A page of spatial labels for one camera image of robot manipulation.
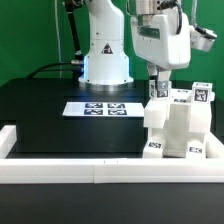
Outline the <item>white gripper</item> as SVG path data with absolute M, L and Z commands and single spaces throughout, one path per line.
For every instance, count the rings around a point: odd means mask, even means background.
M 151 80 L 157 79 L 157 89 L 167 90 L 171 72 L 168 70 L 186 68 L 191 57 L 189 21 L 182 13 L 182 28 L 177 34 L 178 11 L 164 10 L 153 15 L 147 25 L 140 25 L 141 19 L 131 17 L 131 32 L 135 54 L 151 63 L 147 71 Z M 157 71 L 155 65 L 162 67 Z

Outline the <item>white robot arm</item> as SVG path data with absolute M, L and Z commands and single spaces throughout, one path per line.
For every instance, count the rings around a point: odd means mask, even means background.
M 112 0 L 84 0 L 89 11 L 90 50 L 79 83 L 94 88 L 129 86 L 124 52 L 124 15 Z M 135 54 L 167 71 L 186 68 L 190 25 L 178 0 L 127 0 Z

